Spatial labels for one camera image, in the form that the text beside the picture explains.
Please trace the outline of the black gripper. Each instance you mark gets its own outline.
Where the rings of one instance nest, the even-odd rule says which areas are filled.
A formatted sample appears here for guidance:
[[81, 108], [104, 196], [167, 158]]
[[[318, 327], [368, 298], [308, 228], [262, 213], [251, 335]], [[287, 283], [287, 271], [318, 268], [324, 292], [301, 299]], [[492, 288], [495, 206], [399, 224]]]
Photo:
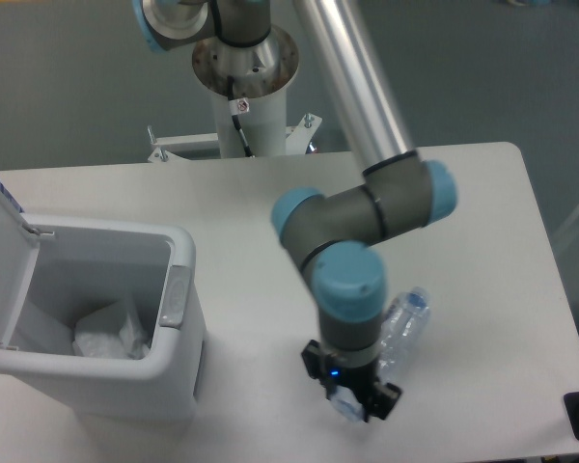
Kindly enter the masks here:
[[327, 400], [331, 400], [340, 387], [353, 392], [363, 406], [363, 422], [371, 418], [385, 421], [401, 398], [400, 387], [376, 381], [376, 359], [356, 368], [343, 367], [337, 358], [324, 355], [316, 340], [306, 344], [301, 358], [309, 377], [325, 390]]

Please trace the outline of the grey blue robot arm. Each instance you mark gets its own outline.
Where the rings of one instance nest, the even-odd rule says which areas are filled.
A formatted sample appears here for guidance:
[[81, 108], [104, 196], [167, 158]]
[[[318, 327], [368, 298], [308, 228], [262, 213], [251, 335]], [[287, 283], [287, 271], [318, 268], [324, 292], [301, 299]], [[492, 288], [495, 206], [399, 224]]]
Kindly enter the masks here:
[[[271, 222], [317, 304], [319, 337], [302, 351], [308, 375], [348, 419], [385, 419], [400, 399], [385, 314], [385, 268], [374, 246], [448, 217], [455, 181], [416, 152], [354, 1], [294, 5], [317, 53], [363, 181], [333, 196], [282, 195]], [[267, 1], [136, 1], [148, 46], [192, 45], [192, 68], [210, 92], [220, 154], [256, 159], [290, 152], [286, 91], [298, 70], [293, 38]]]

